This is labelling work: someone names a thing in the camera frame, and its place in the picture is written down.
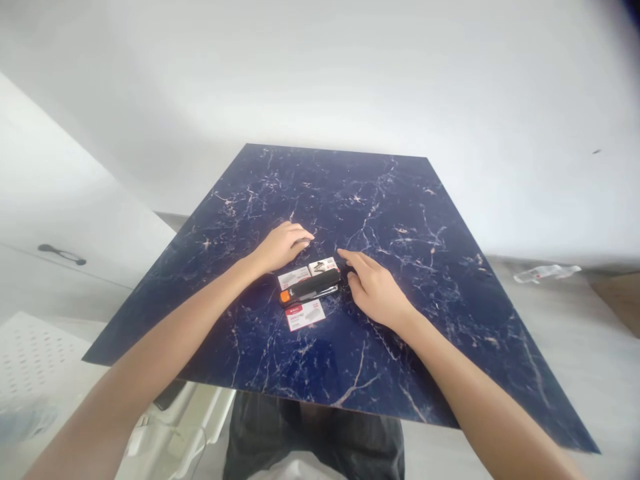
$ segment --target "forearm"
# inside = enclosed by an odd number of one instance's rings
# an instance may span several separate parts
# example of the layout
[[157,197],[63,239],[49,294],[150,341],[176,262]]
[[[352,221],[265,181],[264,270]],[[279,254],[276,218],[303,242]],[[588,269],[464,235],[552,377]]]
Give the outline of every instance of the forearm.
[[242,259],[150,330],[98,382],[90,397],[134,422],[184,368],[212,326],[257,277]]
[[26,478],[113,478],[140,415],[259,274],[240,260],[152,328],[92,388]]
[[500,386],[416,313],[398,333],[442,390],[494,478],[582,478],[574,462]]

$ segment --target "small red and white box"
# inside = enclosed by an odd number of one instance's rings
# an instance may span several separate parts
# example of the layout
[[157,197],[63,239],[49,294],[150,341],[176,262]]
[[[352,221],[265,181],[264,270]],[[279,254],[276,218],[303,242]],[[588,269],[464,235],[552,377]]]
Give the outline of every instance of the small red and white box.
[[320,300],[313,300],[302,305],[296,305],[285,311],[289,329],[291,331],[298,330],[326,318]]
[[340,270],[338,266],[335,264],[335,260],[333,257],[329,257],[328,259],[318,260],[317,262],[313,262],[309,264],[309,271],[311,272],[311,276],[315,277],[316,275],[326,272],[327,270],[331,270],[335,268],[336,270]]
[[278,277],[278,282],[280,282],[280,290],[286,290],[290,286],[295,285],[296,283],[308,278],[311,278],[311,274],[309,273],[309,269],[306,267],[302,267],[298,270],[280,275]]

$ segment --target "cabinet door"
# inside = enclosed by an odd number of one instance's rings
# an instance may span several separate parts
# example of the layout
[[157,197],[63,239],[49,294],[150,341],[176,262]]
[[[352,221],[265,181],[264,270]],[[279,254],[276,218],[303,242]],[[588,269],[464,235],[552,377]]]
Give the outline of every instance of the cabinet door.
[[0,245],[0,325],[20,311],[46,321],[106,323],[130,293],[128,288]]
[[0,74],[0,243],[134,288],[173,238]]

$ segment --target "person's hand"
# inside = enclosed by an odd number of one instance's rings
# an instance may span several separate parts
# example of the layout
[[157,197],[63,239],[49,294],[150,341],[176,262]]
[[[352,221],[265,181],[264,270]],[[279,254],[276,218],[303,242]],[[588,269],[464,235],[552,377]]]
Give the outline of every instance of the person's hand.
[[299,223],[286,221],[271,230],[249,258],[258,273],[263,275],[284,267],[307,248],[314,238]]
[[367,316],[396,333],[420,315],[386,268],[362,252],[338,249],[338,255],[347,260],[354,272],[347,278],[353,301]]

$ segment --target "clear plastic bottle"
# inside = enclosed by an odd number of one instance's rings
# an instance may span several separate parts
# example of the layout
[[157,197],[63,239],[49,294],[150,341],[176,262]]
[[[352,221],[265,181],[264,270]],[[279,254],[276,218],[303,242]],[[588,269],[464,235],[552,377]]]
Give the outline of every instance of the clear plastic bottle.
[[57,416],[56,406],[44,397],[0,404],[0,445],[22,442],[44,433]]
[[561,267],[560,265],[542,265],[531,270],[518,273],[513,276],[513,279],[518,283],[540,283],[543,278],[567,278],[572,276],[575,272],[582,270],[582,268],[574,265],[572,267]]

